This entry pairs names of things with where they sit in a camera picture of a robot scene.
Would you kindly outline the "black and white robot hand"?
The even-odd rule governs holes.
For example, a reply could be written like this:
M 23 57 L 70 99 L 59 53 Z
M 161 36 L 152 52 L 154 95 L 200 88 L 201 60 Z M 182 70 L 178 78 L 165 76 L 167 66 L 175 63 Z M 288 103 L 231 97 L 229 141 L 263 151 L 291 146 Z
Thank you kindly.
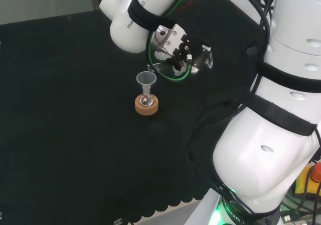
M 187 35 L 177 24 L 171 29 L 159 26 L 151 36 L 151 50 L 156 59 L 165 63 L 166 72 L 172 70 L 175 77 L 183 76 L 189 65 L 192 74 L 214 65 L 211 46 Z

